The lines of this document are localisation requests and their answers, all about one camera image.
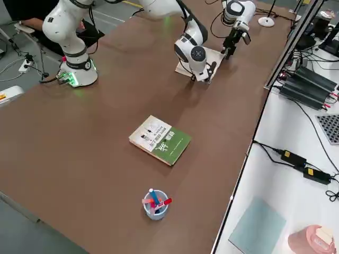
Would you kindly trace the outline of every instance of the blue pen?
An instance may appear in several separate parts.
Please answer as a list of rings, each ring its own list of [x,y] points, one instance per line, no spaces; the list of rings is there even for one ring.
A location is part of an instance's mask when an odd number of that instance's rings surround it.
[[[154,190],[153,190],[153,189],[149,189],[148,192],[149,192],[150,196],[153,198],[154,203],[155,203],[156,205],[158,205],[160,202],[159,202],[159,200],[158,200],[158,198],[157,198],[157,195],[155,194]]]

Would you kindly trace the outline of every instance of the paper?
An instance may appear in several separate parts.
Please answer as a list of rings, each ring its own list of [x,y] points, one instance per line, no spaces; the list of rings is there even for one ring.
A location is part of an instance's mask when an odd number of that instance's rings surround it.
[[[244,254],[271,254],[286,220],[260,198],[253,198],[229,241]]]
[[[220,64],[222,62],[222,60],[224,59],[224,55],[221,54],[220,52],[216,51],[216,50],[213,50],[213,49],[209,49],[209,48],[205,48],[205,51],[206,51],[206,55],[207,55],[207,62],[209,64],[211,64],[212,62],[216,62],[217,63],[217,66],[216,68],[214,69],[214,72],[211,76],[211,80],[214,78],[218,68],[220,67]],[[190,69],[190,66],[188,63],[186,62],[182,62],[182,65],[187,69],[189,70]],[[180,73],[182,75],[185,75],[185,76],[188,76],[188,77],[191,77],[192,74],[187,72],[182,66],[181,66],[181,63],[179,62],[178,65],[176,66],[176,69],[175,71],[177,73]]]

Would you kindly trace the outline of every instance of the brown table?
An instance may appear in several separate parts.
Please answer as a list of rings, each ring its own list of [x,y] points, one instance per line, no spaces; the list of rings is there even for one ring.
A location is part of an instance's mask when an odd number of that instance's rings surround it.
[[[206,26],[221,10],[185,2]],[[179,17],[119,26],[93,56],[96,84],[38,85],[0,109],[0,191],[90,253],[209,253],[290,27],[262,28],[259,17],[251,45],[239,43],[210,86],[174,72]],[[222,39],[205,45],[220,50]],[[128,141],[150,114],[193,138],[174,167]],[[162,221],[142,209],[150,187],[173,199]]]

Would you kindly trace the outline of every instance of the light blue sheet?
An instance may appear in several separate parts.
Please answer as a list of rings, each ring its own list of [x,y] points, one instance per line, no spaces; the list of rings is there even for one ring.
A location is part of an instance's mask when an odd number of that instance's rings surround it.
[[[229,241],[244,254],[271,254],[286,220],[260,198],[253,198]]]

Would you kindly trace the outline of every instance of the robotic arm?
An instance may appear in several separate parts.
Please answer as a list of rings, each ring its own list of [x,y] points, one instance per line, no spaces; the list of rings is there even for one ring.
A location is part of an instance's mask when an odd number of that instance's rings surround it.
[[[238,0],[222,0],[222,22],[226,26],[232,26],[232,30],[228,37],[225,38],[221,53],[225,54],[228,60],[234,54],[235,44],[243,38],[246,45],[249,45],[251,38],[249,37],[249,22],[255,14],[255,4],[251,1],[241,2]]]
[[[116,4],[122,0],[105,1]],[[208,32],[191,10],[181,0],[140,0],[140,3],[153,17],[162,18],[176,13],[183,16],[185,30],[174,45],[175,53],[181,61],[189,64],[198,81],[207,79],[207,56],[201,45],[207,41]],[[97,80],[85,43],[76,35],[77,27],[92,4],[93,0],[59,0],[42,26],[45,35],[60,44],[66,57],[57,79],[73,87],[90,85]]]
[[[179,59],[189,64],[198,81],[207,79],[207,56],[201,46],[207,41],[208,31],[181,0],[139,0],[145,12],[154,18],[181,14],[185,29],[174,44]]]
[[[44,34],[59,43],[66,57],[60,66],[57,79],[73,87],[87,86],[97,80],[97,72],[84,41],[77,37],[76,29],[88,13],[94,0],[59,0],[42,25]],[[122,0],[109,2],[116,4]]]

